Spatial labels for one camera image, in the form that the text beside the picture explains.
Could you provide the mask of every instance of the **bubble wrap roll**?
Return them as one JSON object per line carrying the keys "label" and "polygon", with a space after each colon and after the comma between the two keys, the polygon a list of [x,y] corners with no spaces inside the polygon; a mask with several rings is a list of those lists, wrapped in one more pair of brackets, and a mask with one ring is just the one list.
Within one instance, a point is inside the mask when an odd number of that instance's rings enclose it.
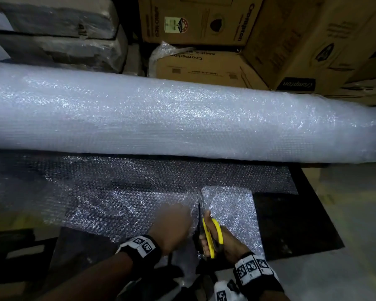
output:
{"label": "bubble wrap roll", "polygon": [[376,161],[376,108],[311,95],[0,63],[0,149]]}

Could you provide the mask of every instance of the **finger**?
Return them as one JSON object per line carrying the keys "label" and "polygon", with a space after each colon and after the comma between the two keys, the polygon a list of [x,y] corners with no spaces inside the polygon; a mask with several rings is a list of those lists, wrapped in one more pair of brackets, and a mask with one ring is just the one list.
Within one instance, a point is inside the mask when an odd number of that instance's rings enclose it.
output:
{"label": "finger", "polygon": [[217,229],[216,229],[215,224],[214,224],[213,221],[212,221],[211,211],[210,211],[210,210],[206,210],[206,211],[205,211],[205,215],[204,215],[203,218],[205,219],[206,227],[207,227],[207,228],[209,229],[209,231],[211,232],[212,237],[213,237],[215,240],[217,240],[217,239],[218,239]]}

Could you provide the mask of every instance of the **crompton logo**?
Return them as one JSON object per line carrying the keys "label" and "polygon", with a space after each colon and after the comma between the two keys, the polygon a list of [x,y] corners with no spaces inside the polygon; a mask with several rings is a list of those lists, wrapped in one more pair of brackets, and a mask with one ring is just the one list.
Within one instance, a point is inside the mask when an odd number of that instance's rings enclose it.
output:
{"label": "crompton logo", "polygon": [[287,87],[311,87],[313,83],[309,82],[284,82],[283,85]]}
{"label": "crompton logo", "polygon": [[155,36],[159,36],[159,7],[155,6]]}
{"label": "crompton logo", "polygon": [[249,10],[248,10],[248,13],[246,14],[246,17],[244,19],[244,23],[242,23],[241,25],[241,31],[239,33],[239,37],[238,37],[238,41],[241,41],[242,40],[242,36],[244,35],[245,33],[245,29],[246,29],[246,26],[248,25],[248,20],[249,20],[249,17],[251,16],[251,13],[252,13],[252,9],[255,8],[255,4],[251,4],[249,6]]}

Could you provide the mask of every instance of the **left hand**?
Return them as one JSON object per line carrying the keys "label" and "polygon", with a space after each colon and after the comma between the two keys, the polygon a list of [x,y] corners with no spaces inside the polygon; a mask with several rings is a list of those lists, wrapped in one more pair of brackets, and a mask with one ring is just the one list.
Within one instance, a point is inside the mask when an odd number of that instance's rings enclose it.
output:
{"label": "left hand", "polygon": [[188,237],[191,226],[192,218],[187,206],[163,204],[148,234],[166,256]]}

